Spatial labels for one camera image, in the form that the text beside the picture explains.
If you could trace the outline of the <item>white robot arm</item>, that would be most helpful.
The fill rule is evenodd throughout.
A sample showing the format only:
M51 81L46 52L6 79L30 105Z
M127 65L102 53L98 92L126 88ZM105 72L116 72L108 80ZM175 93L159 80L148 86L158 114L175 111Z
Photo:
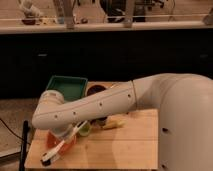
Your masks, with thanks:
M118 84L64 103L54 90L42 93L32 124L59 137L76 122L141 109L156 109L160 171L213 171L213 79L164 73Z

